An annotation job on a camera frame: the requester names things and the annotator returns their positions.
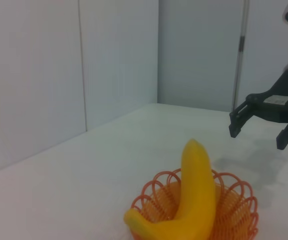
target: orange wire basket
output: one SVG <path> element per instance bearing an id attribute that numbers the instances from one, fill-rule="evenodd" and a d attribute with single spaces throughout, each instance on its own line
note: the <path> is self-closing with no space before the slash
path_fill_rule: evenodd
<path id="1" fill-rule="evenodd" d="M 131 208 L 138 210 L 152 223 L 172 220 L 180 201 L 180 171 L 163 171 L 155 175 L 152 181 L 144 185 Z M 230 173 L 213 170 L 213 175 L 217 207 L 209 240 L 253 240 L 258 233 L 259 215 L 252 187 Z M 132 235 L 135 240 L 142 240 L 136 234 Z"/>

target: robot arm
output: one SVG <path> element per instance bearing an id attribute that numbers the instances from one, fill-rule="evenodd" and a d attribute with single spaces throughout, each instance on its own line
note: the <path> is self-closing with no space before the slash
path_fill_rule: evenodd
<path id="1" fill-rule="evenodd" d="M 288 5 L 283 19 L 288 24 Z M 288 123 L 288 65 L 270 90 L 248 95 L 246 101 L 230 113 L 231 137 L 235 138 L 252 116 L 276 123 Z M 283 150 L 287 145 L 288 125 L 277 137 L 277 148 Z"/>

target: table surface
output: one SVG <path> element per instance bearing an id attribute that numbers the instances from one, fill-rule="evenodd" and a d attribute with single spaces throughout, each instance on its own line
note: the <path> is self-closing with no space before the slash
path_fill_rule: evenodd
<path id="1" fill-rule="evenodd" d="M 230 138 L 227 112 L 147 105 L 0 171 L 0 240 L 130 240 L 123 214 L 144 183 L 180 167 L 190 138 L 212 166 L 250 182 L 258 240 L 288 238 L 288 147 L 283 124 L 252 118 Z"/>

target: banana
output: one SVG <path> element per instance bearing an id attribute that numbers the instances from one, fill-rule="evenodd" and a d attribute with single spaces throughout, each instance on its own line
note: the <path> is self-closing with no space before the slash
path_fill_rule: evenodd
<path id="1" fill-rule="evenodd" d="M 181 196 L 174 219 L 151 223 L 130 209 L 124 221 L 142 240 L 206 240 L 215 214 L 215 182 L 209 157 L 204 147 L 191 139 L 182 153 Z"/>

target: wire basket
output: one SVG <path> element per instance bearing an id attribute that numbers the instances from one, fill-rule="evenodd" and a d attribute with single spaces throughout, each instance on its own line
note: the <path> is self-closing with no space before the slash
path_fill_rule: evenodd
<path id="1" fill-rule="evenodd" d="M 144 185 L 131 208 L 152 223 L 172 220 L 180 201 L 180 171 L 163 171 L 155 175 Z M 258 233 L 259 215 L 252 187 L 233 174 L 212 172 L 216 182 L 217 206 L 209 240 L 253 240 Z M 135 240 L 142 240 L 133 232 L 132 235 Z"/>

